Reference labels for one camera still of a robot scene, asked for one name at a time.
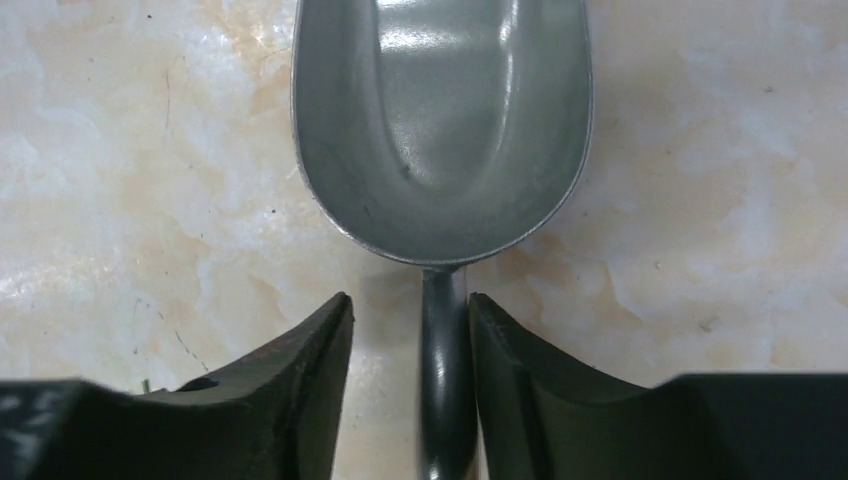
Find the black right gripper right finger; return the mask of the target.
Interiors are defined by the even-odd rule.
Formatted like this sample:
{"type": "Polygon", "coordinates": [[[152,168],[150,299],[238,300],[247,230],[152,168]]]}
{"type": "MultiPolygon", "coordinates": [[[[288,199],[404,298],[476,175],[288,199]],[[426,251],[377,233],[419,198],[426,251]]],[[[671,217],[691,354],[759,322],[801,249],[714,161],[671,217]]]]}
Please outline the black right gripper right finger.
{"type": "Polygon", "coordinates": [[[643,388],[471,297],[493,479],[843,479],[843,374],[687,374],[643,388]]]}

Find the grey metal scoop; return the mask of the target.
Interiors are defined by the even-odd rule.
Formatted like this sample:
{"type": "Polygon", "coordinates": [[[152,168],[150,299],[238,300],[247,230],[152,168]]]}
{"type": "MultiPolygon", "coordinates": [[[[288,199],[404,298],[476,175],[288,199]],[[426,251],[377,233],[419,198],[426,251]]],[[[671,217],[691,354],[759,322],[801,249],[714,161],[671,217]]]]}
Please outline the grey metal scoop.
{"type": "Polygon", "coordinates": [[[334,226],[420,267],[417,475],[472,479],[478,417],[465,269],[575,189],[594,92],[582,1],[302,1],[291,116],[334,226]]]}

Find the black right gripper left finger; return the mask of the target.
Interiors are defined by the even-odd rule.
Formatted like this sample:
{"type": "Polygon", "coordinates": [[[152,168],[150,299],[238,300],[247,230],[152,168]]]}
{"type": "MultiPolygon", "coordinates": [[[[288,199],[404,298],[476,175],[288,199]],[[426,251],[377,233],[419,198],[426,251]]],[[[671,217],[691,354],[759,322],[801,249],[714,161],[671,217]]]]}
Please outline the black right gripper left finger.
{"type": "Polygon", "coordinates": [[[285,334],[169,391],[1,385],[5,479],[328,479],[354,327],[338,293],[285,334]]]}

